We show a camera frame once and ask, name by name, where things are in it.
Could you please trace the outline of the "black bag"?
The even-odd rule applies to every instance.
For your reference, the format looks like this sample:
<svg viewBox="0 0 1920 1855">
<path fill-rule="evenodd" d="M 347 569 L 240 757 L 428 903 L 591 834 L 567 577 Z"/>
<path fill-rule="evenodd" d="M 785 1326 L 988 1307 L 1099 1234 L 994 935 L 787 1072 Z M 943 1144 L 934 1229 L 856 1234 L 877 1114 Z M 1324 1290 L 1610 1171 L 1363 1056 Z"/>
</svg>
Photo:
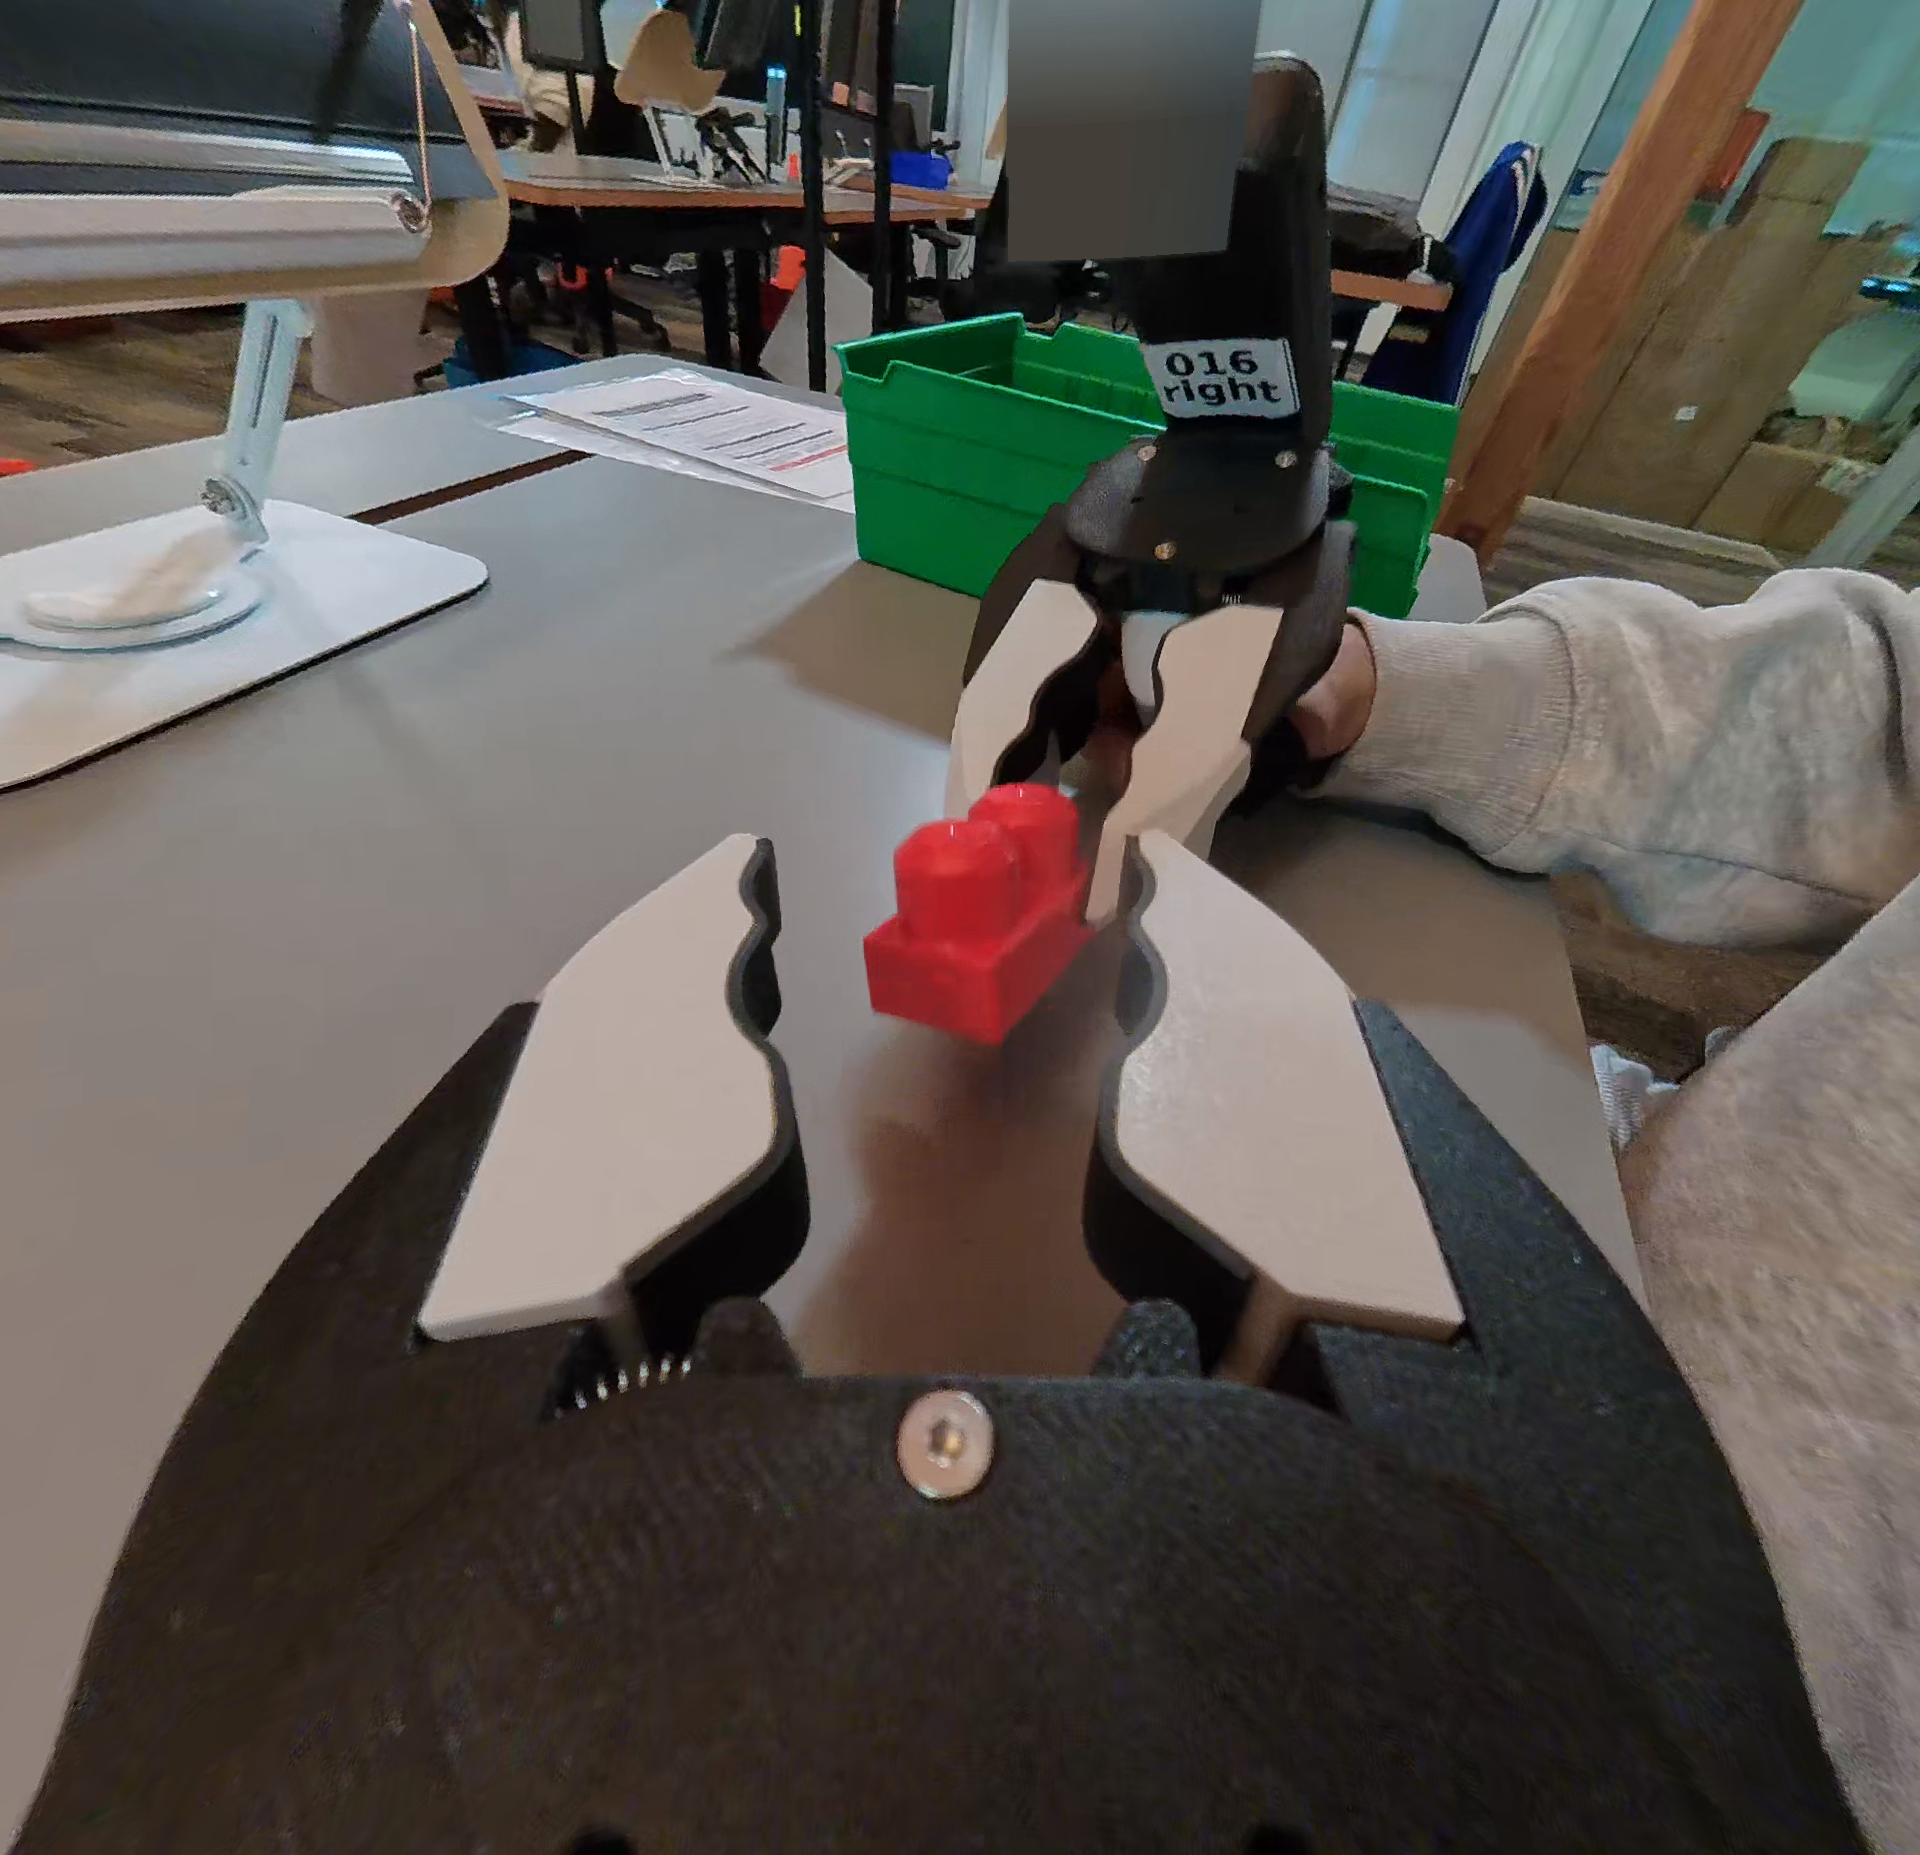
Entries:
<svg viewBox="0 0 1920 1855">
<path fill-rule="evenodd" d="M 1368 189 L 1327 185 L 1330 265 L 1336 276 L 1371 276 L 1416 287 L 1451 287 L 1456 259 L 1428 234 L 1414 201 Z"/>
</svg>

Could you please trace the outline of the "blue jacket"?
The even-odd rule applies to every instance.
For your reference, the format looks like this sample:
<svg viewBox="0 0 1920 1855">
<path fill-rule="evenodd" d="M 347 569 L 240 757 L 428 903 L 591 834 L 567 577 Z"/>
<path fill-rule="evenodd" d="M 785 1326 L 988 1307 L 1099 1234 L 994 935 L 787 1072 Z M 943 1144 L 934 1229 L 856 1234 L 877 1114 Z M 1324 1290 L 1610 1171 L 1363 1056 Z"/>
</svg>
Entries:
<svg viewBox="0 0 1920 1855">
<path fill-rule="evenodd" d="M 1458 405 L 1490 297 L 1525 255 L 1547 205 L 1540 147 L 1508 141 L 1439 240 L 1449 279 L 1445 309 L 1400 309 L 1368 360 L 1360 386 Z"/>
</svg>

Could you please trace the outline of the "background wooden-edged desk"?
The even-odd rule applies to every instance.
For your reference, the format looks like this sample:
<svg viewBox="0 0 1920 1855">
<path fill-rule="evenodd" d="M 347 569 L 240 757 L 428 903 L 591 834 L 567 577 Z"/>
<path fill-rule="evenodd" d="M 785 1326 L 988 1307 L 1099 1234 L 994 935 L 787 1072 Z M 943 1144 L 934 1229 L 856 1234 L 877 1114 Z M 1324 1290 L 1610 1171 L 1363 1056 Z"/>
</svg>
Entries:
<svg viewBox="0 0 1920 1855">
<path fill-rule="evenodd" d="M 617 297 L 612 276 L 662 259 L 695 260 L 695 297 L 706 365 L 758 373 L 766 343 L 759 287 L 780 247 L 819 247 L 835 233 L 866 233 L 894 290 L 903 290 L 908 234 L 970 223 L 989 207 L 967 189 L 892 189 L 877 214 L 873 176 L 823 192 L 814 228 L 798 183 L 724 185 L 685 182 L 662 163 L 564 153 L 502 155 L 507 238 L 495 265 L 495 295 L 507 311 L 507 276 L 550 267 L 566 301 L 580 311 L 580 343 L 601 359 L 621 350 L 617 317 L 659 336 L 654 318 Z"/>
</svg>

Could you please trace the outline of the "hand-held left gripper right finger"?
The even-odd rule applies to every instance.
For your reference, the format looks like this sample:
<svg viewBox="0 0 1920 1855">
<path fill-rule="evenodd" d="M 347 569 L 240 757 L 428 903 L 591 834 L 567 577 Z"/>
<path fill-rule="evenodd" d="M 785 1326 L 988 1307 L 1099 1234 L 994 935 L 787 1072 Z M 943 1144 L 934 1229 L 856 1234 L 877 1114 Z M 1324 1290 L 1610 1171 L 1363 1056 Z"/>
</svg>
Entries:
<svg viewBox="0 0 1920 1855">
<path fill-rule="evenodd" d="M 1178 1307 L 1210 1378 L 1268 1383 L 1306 1326 L 1449 1347 L 1464 1305 L 1346 980 L 1170 834 L 1129 847 L 1122 885 L 1098 1274 Z"/>
</svg>

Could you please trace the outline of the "red toy brick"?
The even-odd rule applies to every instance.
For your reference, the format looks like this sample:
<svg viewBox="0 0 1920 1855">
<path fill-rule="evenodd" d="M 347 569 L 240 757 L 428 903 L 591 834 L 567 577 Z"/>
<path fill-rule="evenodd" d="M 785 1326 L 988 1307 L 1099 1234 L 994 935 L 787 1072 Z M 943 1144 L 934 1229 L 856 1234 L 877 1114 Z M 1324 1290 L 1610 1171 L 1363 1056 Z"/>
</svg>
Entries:
<svg viewBox="0 0 1920 1855">
<path fill-rule="evenodd" d="M 897 908 L 863 938 L 877 1014 L 1000 1048 L 1092 943 L 1092 863 L 1056 786 L 989 788 L 894 853 Z"/>
</svg>

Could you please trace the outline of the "green plastic bin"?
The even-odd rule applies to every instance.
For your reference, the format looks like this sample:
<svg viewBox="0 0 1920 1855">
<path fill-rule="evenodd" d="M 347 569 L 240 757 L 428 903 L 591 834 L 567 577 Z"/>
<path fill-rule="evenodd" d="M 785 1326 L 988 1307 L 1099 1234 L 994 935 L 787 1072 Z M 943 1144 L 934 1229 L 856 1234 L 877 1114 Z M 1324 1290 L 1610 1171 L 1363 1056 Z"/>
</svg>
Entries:
<svg viewBox="0 0 1920 1855">
<path fill-rule="evenodd" d="M 1004 557 L 1092 466 L 1158 436 L 1140 343 L 999 313 L 836 350 L 855 544 L 877 568 L 985 595 Z M 1336 382 L 1330 449 L 1352 478 L 1352 598 L 1408 618 L 1445 502 L 1458 408 Z"/>
</svg>

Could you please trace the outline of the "black stand pole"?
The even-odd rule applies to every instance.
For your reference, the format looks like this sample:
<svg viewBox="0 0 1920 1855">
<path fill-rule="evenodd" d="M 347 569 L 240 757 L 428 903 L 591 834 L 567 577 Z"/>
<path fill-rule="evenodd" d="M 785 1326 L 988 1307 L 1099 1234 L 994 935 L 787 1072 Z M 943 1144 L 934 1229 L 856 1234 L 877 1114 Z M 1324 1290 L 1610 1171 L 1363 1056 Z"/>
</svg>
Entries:
<svg viewBox="0 0 1920 1855">
<path fill-rule="evenodd" d="M 798 0 L 798 90 L 801 120 L 801 331 L 807 386 L 828 392 L 827 158 L 821 39 L 823 0 Z"/>
</svg>

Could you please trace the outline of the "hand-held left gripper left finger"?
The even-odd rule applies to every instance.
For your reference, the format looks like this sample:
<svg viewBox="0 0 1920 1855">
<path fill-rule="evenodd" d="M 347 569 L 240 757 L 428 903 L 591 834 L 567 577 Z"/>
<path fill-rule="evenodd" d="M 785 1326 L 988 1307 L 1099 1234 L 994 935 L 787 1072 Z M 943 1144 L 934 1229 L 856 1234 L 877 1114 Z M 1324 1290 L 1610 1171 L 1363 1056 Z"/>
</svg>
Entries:
<svg viewBox="0 0 1920 1855">
<path fill-rule="evenodd" d="M 435 1343 L 624 1323 L 685 1362 L 717 1303 L 762 1299 L 811 1225 L 774 1048 L 774 843 L 729 834 L 551 976 L 420 1307 Z"/>
</svg>

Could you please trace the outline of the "person's right hand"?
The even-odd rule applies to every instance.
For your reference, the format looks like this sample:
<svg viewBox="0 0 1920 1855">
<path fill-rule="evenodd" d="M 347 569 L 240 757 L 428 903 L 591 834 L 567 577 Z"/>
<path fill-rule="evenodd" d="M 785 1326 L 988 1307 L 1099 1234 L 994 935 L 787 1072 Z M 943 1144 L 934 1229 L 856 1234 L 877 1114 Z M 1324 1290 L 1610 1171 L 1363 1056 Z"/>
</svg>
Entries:
<svg viewBox="0 0 1920 1855">
<path fill-rule="evenodd" d="M 1371 639 L 1363 618 L 1350 614 L 1330 668 L 1286 715 L 1310 765 L 1334 765 L 1363 737 L 1371 721 L 1376 689 Z"/>
</svg>

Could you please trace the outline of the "cardboard-framed computer monitor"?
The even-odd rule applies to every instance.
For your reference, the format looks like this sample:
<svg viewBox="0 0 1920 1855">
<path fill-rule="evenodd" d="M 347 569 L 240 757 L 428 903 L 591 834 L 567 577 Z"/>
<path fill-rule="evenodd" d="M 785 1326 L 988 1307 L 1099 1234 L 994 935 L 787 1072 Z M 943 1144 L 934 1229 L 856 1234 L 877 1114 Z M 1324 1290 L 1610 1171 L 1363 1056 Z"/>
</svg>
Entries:
<svg viewBox="0 0 1920 1855">
<path fill-rule="evenodd" d="M 430 0 L 1 0 L 1 321 L 452 287 L 506 176 Z"/>
</svg>

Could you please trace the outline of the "grey desk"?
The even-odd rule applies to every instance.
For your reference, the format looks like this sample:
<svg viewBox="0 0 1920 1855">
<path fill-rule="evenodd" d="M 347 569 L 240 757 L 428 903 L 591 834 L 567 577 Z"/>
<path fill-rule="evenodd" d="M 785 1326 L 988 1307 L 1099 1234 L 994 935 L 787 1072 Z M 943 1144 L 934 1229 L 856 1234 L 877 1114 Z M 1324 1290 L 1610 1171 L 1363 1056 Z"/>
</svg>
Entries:
<svg viewBox="0 0 1920 1855">
<path fill-rule="evenodd" d="M 389 402 L 278 455 L 283 498 L 474 557 L 479 595 L 4 795 L 4 1845 L 255 1293 L 504 1008 L 726 834 L 778 854 L 803 1364 L 1070 1373 L 1116 1314 L 1081 1242 L 1110 943 L 1003 1060 L 867 1009 L 972 598 L 835 511 L 540 465 L 504 420 Z"/>
</svg>

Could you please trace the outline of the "stack of cardboard boxes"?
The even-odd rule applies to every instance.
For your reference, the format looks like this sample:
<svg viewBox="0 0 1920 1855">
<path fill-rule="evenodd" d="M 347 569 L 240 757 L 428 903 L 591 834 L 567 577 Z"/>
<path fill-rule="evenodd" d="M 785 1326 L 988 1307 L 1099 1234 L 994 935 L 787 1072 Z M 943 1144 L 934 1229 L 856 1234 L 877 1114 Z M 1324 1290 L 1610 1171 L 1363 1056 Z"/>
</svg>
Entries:
<svg viewBox="0 0 1920 1855">
<path fill-rule="evenodd" d="M 1783 136 L 1685 264 L 1609 406 L 1610 502 L 1647 523 L 1790 560 L 1843 518 L 1915 405 L 1915 313 L 1872 303 L 1905 281 L 1910 182 L 1872 140 Z"/>
</svg>

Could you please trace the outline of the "printed paper sheets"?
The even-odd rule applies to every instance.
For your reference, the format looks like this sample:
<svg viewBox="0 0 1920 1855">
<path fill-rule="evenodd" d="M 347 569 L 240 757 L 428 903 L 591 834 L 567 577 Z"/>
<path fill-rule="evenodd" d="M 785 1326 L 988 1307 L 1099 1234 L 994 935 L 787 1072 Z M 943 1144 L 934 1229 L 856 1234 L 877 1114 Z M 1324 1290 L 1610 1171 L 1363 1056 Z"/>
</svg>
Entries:
<svg viewBox="0 0 1920 1855">
<path fill-rule="evenodd" d="M 507 436 L 851 515 L 835 405 L 790 402 L 695 369 L 621 376 L 507 402 Z"/>
</svg>

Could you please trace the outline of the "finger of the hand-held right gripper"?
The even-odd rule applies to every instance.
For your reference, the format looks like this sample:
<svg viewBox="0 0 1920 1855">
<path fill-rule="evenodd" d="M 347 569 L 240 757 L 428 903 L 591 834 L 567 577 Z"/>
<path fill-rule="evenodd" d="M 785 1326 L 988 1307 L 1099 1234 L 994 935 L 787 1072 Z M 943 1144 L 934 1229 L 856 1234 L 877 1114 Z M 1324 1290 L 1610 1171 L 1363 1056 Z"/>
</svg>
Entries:
<svg viewBox="0 0 1920 1855">
<path fill-rule="evenodd" d="M 1124 734 L 1110 621 L 1067 583 L 1036 583 L 973 659 L 948 743 L 948 818 L 996 786 L 1056 786 L 1096 731 Z"/>
<path fill-rule="evenodd" d="M 1167 628 L 1151 672 L 1151 723 L 1129 743 L 1113 727 L 1093 734 L 1084 785 L 1104 812 L 1084 908 L 1092 927 L 1116 918 L 1135 839 L 1159 833 L 1210 858 L 1219 818 L 1252 775 L 1255 743 L 1243 728 L 1282 631 L 1283 613 L 1262 605 Z"/>
</svg>

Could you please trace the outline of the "wooden post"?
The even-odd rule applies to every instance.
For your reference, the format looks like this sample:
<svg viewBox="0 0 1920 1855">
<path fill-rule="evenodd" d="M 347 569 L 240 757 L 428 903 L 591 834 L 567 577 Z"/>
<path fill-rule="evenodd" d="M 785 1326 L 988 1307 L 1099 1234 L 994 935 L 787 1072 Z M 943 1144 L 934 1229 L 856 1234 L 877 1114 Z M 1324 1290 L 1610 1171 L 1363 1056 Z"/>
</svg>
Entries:
<svg viewBox="0 0 1920 1855">
<path fill-rule="evenodd" d="M 1692 0 L 1445 503 L 1442 533 L 1481 564 L 1498 555 L 1802 2 Z"/>
</svg>

